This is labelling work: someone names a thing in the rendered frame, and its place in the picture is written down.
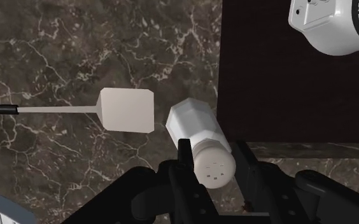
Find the white salt shaker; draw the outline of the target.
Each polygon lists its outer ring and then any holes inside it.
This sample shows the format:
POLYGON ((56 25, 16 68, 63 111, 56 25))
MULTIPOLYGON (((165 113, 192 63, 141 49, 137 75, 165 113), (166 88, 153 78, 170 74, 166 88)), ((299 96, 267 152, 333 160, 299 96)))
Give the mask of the white salt shaker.
POLYGON ((177 146, 189 139, 198 182, 208 189, 225 186, 234 177, 232 149, 208 103, 187 98, 170 109, 166 129, 177 146))

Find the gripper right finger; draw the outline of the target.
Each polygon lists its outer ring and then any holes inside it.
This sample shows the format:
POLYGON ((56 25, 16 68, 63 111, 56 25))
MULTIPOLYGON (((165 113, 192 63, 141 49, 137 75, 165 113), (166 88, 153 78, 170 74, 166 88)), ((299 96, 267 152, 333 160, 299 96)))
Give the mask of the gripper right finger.
POLYGON ((313 170, 294 177, 257 160, 243 141, 232 143, 235 178, 248 211, 272 224, 359 224, 359 193, 313 170))

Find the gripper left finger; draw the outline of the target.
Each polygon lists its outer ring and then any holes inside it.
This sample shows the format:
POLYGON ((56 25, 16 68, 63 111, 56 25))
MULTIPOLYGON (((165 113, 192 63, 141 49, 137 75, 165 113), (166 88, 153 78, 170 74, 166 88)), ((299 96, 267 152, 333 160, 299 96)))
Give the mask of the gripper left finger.
POLYGON ((62 224, 153 224, 168 213, 171 224, 208 224, 216 215, 194 173, 189 139, 178 141, 178 157, 158 170, 137 166, 98 193, 62 224))

